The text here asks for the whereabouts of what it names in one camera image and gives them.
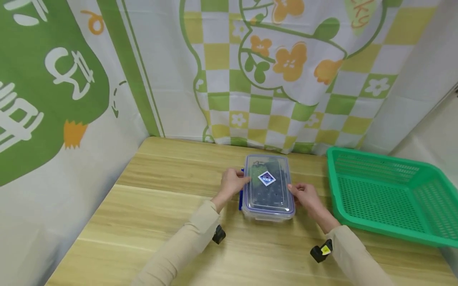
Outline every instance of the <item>orange beak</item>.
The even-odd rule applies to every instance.
[[[76,124],[74,121],[65,121],[64,124],[64,145],[65,148],[75,149],[80,146],[81,139],[86,132],[87,124],[83,125],[81,122]]]

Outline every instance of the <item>plastic food container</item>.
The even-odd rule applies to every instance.
[[[251,176],[251,181],[243,189],[242,211],[245,216],[278,222],[294,216],[294,198],[287,188],[291,179],[286,157],[248,155],[244,172],[245,176]]]

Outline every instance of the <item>transparent lid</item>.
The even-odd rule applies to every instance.
[[[251,176],[243,189],[243,204],[249,212],[278,216],[295,213],[294,198],[286,186],[291,183],[286,157],[248,155],[245,176]]]

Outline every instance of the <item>yellow label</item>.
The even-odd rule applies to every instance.
[[[327,245],[325,245],[321,248],[321,253],[323,253],[323,255],[328,255],[331,253],[331,250],[329,249],[329,247],[327,247]]]

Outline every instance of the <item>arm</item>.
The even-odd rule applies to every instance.
[[[219,213],[231,197],[250,181],[243,172],[227,169],[218,194],[205,201],[189,221],[167,241],[135,277],[131,286],[167,286],[178,271],[207,247],[219,224]]]
[[[296,186],[288,185],[288,189],[307,209],[326,238],[332,240],[333,257],[354,285],[394,285],[358,237],[347,226],[342,226],[323,206],[313,185],[299,183]]]

